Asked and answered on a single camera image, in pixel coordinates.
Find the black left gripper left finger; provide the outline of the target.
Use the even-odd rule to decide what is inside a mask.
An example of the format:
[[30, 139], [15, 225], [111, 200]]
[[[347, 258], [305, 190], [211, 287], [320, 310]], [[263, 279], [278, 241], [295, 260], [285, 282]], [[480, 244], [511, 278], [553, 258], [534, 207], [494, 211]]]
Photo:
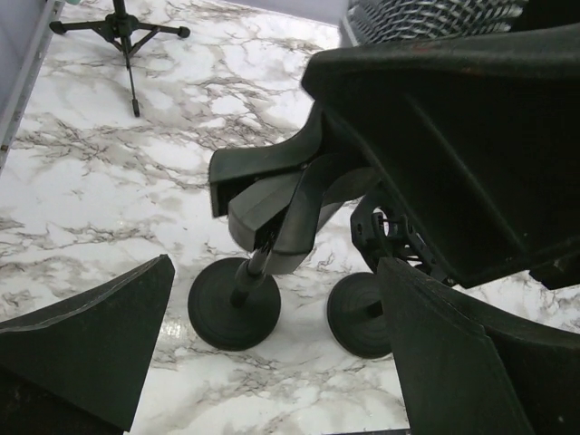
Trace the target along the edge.
[[128, 431], [175, 268], [158, 256], [1, 324], [3, 431]]

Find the black shock mount round stand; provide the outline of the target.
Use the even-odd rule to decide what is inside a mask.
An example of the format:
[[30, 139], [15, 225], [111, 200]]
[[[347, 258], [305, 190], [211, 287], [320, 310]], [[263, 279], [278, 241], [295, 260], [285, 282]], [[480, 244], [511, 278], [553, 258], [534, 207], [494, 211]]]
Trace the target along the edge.
[[392, 348], [377, 279], [380, 259], [398, 258], [444, 285], [455, 282], [384, 186], [364, 195], [351, 214], [350, 226], [353, 245], [370, 270], [348, 275], [333, 287], [326, 318], [334, 338], [347, 352], [363, 359], [381, 358]]

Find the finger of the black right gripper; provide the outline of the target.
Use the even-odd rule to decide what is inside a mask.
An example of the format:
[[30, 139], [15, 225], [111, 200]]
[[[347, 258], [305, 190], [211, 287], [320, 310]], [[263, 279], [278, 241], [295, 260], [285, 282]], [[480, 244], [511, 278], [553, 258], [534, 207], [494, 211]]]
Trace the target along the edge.
[[577, 24], [320, 52], [302, 85], [457, 283], [578, 283]]

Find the black clip round base stand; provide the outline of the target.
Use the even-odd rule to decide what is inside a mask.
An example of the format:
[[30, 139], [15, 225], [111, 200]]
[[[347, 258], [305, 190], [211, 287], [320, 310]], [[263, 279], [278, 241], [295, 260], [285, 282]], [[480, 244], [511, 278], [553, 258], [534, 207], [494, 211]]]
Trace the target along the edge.
[[319, 103], [287, 140], [215, 151], [208, 166], [212, 215], [227, 218], [230, 236], [250, 256], [220, 259], [195, 278], [188, 317], [198, 336], [233, 352], [262, 343], [281, 312], [276, 276], [292, 274], [343, 203], [377, 182], [345, 123]]

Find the grey mesh microphone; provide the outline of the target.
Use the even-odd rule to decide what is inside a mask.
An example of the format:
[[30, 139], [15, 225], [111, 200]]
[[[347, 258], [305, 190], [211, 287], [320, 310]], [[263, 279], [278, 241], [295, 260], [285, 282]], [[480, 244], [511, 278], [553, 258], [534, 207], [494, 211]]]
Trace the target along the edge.
[[341, 46], [504, 33], [525, 1], [359, 0], [339, 22]]

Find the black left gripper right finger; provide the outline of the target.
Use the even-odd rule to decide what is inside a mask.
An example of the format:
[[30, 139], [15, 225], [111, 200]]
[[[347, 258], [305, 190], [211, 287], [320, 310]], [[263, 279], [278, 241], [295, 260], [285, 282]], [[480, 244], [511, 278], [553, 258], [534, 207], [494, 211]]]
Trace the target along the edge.
[[579, 336], [447, 287], [401, 260], [378, 266], [414, 434], [576, 434]]

